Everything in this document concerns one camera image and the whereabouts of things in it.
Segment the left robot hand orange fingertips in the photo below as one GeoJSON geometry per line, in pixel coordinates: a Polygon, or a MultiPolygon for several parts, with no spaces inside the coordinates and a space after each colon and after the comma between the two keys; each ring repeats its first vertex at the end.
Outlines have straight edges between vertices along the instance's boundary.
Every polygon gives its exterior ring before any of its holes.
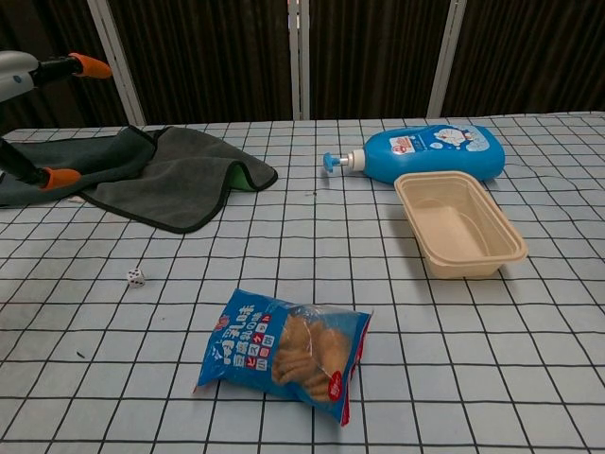
{"type": "MultiPolygon", "coordinates": [[[[103,61],[78,53],[39,61],[22,51],[1,52],[1,102],[27,94],[45,84],[69,76],[109,79],[111,67],[103,61]]],[[[1,139],[1,170],[24,183],[43,190],[52,190],[77,183],[78,171],[70,168],[42,168],[34,166],[17,148],[1,139]]]]}

